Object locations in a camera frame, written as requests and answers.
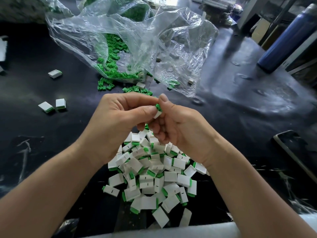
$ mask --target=person's right hand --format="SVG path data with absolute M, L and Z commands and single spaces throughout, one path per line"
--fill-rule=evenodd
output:
M 160 95 L 158 103 L 162 114 L 149 124 L 154 136 L 161 143 L 176 145 L 205 167 L 211 165 L 210 156 L 222 137 L 198 111 L 171 103 L 165 94 Z

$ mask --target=smartphone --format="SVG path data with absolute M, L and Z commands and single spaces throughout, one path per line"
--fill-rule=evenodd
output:
M 293 130 L 274 135 L 273 139 L 317 183 L 317 150 Z

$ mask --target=phone screen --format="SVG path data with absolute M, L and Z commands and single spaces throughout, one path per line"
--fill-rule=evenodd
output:
M 317 177 L 317 151 L 312 150 L 308 143 L 294 131 L 278 134 L 278 138 Z

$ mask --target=forearm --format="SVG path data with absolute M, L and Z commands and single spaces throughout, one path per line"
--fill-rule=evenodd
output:
M 207 169 L 244 237 L 317 237 L 236 148 L 213 143 Z
M 0 200 L 0 237 L 51 237 L 97 171 L 73 144 Z

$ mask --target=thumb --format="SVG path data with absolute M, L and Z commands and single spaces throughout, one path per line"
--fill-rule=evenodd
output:
M 151 120 L 157 113 L 155 106 L 140 106 L 127 112 L 128 122 L 133 127 Z
M 179 106 L 173 104 L 171 101 L 168 100 L 168 97 L 165 94 L 161 94 L 158 99 L 158 103 L 162 111 L 167 114 L 169 117 L 172 118 L 175 122 L 182 122 L 183 120 L 183 106 Z

